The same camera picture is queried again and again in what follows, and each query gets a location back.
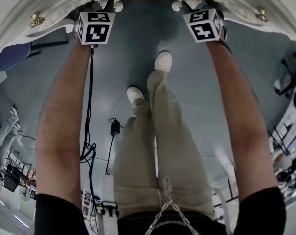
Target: gold knob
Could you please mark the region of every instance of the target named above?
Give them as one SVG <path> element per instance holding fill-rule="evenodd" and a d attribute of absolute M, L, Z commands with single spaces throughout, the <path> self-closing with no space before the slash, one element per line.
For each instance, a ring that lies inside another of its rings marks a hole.
<path fill-rule="evenodd" d="M 259 10 L 259 14 L 255 14 L 255 16 L 263 22 L 268 22 L 269 18 L 265 15 L 266 10 L 262 7 L 258 7 L 257 9 Z"/>
<path fill-rule="evenodd" d="M 41 25 L 42 22 L 45 20 L 45 18 L 39 17 L 40 11 L 36 11 L 31 15 L 31 18 L 33 21 L 29 24 L 30 28 L 37 27 L 38 25 Z"/>

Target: black sleeve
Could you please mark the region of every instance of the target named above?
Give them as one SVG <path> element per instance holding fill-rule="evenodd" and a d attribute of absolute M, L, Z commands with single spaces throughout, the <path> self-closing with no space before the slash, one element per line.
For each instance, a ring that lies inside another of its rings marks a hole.
<path fill-rule="evenodd" d="M 39 194 L 36 203 L 35 235 L 88 235 L 81 210 L 64 199 Z"/>
<path fill-rule="evenodd" d="M 282 235 L 286 206 L 278 187 L 257 192 L 239 204 L 234 235 Z"/>

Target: chain link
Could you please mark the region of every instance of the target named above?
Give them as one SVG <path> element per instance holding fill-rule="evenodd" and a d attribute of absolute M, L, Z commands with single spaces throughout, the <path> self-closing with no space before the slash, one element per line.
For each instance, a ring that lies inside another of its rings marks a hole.
<path fill-rule="evenodd" d="M 145 233 L 145 235 L 150 235 L 151 232 L 161 226 L 161 225 L 167 225 L 167 224 L 180 224 L 180 225 L 184 225 L 186 227 L 188 227 L 190 229 L 190 231 L 192 232 L 193 235 L 201 235 L 196 229 L 194 229 L 191 225 L 190 225 L 190 221 L 185 217 L 185 215 L 181 212 L 181 210 L 179 209 L 178 205 L 176 205 L 173 200 L 172 200 L 172 196 L 171 196 L 171 193 L 172 193 L 172 187 L 171 187 L 171 184 L 169 182 L 168 179 L 165 180 L 164 182 L 164 193 L 165 193 L 165 196 L 167 196 L 169 198 L 169 201 L 164 204 L 162 206 L 162 209 L 161 211 L 156 215 L 154 221 L 152 222 L 152 224 L 149 226 L 149 229 L 147 230 L 147 232 Z M 175 211 L 178 212 L 179 216 L 181 217 L 181 219 L 183 220 L 183 224 L 179 221 L 165 221 L 165 222 L 162 222 L 160 224 L 158 224 L 156 226 L 156 223 L 158 222 L 158 220 L 161 218 L 163 212 L 168 208 L 168 206 L 171 205 L 173 207 L 173 209 Z"/>

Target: beige pants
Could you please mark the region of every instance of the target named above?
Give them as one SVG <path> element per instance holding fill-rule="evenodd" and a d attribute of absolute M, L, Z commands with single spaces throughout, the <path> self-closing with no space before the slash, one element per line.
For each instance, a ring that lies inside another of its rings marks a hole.
<path fill-rule="evenodd" d="M 168 89 L 167 74 L 154 71 L 148 79 L 150 104 L 137 99 L 136 117 L 124 128 L 111 174 L 120 218 L 137 212 L 160 211 L 167 202 L 163 181 L 172 185 L 172 198 L 183 211 L 214 217 L 212 189 L 178 102 Z M 154 138 L 157 140 L 156 177 Z"/>

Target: white shoe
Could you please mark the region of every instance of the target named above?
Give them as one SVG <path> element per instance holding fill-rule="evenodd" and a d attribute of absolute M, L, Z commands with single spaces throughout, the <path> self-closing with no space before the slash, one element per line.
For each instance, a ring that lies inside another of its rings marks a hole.
<path fill-rule="evenodd" d="M 13 128 L 15 128 L 17 131 L 20 129 L 20 124 L 19 123 L 15 123 Z"/>
<path fill-rule="evenodd" d="M 14 106 L 12 106 L 11 107 L 11 109 L 10 109 L 10 113 L 12 114 L 12 115 L 14 115 L 14 116 L 19 116 L 18 114 L 17 114 L 17 110 L 16 110 L 16 108 L 14 107 Z"/>
<path fill-rule="evenodd" d="M 168 51 L 162 51 L 156 58 L 154 68 L 169 73 L 172 67 L 172 55 Z"/>
<path fill-rule="evenodd" d="M 127 97 L 128 97 L 128 100 L 130 101 L 131 104 L 133 104 L 133 102 L 136 99 L 139 99 L 139 98 L 144 99 L 141 90 L 139 90 L 136 87 L 129 87 L 128 88 L 128 90 L 127 90 Z"/>

